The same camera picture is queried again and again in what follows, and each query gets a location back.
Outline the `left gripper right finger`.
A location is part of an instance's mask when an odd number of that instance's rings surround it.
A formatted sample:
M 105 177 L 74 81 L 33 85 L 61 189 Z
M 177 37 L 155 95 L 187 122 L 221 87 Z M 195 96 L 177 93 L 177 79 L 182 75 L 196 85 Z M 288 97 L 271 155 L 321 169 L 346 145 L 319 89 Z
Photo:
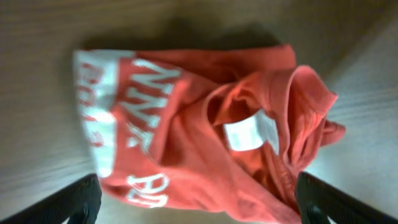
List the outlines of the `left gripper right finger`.
M 397 219 L 301 172 L 295 190 L 303 224 L 397 224 Z

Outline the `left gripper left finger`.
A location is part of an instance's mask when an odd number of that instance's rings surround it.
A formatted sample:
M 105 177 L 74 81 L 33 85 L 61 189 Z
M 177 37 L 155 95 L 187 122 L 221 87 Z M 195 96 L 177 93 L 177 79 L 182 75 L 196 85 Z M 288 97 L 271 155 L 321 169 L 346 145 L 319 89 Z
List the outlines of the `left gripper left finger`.
M 88 174 L 1 224 L 95 224 L 101 196 L 97 175 Z

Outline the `red printed t-shirt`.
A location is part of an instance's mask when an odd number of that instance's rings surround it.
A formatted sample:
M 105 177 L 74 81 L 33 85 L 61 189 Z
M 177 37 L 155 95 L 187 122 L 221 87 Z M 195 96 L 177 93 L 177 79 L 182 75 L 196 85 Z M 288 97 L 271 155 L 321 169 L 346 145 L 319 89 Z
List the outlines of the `red printed t-shirt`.
M 101 188 L 138 207 L 299 223 L 299 173 L 345 134 L 288 45 L 76 50 L 73 71 Z

